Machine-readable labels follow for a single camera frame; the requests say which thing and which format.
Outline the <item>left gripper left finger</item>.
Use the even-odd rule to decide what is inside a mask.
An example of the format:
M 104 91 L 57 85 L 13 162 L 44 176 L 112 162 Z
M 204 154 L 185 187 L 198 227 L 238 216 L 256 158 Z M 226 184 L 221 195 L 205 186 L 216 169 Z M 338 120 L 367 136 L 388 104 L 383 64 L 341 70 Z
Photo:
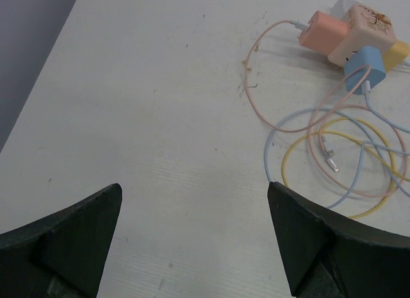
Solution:
M 1 234 L 1 297 L 96 297 L 121 204 L 112 184 Z

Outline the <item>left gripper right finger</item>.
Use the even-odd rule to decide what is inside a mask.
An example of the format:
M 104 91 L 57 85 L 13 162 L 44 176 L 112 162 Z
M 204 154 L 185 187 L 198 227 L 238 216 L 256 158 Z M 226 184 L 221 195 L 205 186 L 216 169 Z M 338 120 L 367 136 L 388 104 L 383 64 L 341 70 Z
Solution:
M 340 215 L 279 182 L 267 197 L 293 297 L 409 297 L 409 237 Z

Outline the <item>light blue charger plug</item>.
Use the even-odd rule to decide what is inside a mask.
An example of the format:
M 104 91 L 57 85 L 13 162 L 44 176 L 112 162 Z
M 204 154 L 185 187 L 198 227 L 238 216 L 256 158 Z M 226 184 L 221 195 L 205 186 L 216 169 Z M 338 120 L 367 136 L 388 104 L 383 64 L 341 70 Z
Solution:
M 357 51 L 352 51 L 343 66 L 343 71 L 346 77 L 346 90 L 354 95 L 363 94 L 359 82 L 366 73 L 367 77 L 364 81 L 369 81 L 370 88 L 378 85 L 386 77 L 382 54 L 372 46 L 364 46 Z

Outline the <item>yellow charger plug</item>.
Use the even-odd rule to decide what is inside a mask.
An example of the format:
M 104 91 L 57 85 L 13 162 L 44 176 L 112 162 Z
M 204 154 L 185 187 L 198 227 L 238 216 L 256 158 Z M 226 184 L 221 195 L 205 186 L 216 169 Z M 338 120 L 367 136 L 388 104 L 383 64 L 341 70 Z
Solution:
M 403 63 L 408 56 L 409 44 L 401 40 L 397 40 L 391 48 L 382 54 L 385 71 L 391 71 L 397 65 Z

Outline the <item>orange-pink charger plug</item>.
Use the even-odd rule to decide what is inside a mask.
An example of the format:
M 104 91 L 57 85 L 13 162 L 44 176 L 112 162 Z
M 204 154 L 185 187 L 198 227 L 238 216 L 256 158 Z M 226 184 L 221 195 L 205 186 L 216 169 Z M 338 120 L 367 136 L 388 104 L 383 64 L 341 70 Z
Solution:
M 299 36 L 299 44 L 326 56 L 335 50 L 349 31 L 346 22 L 319 10 L 308 24 L 308 29 Z

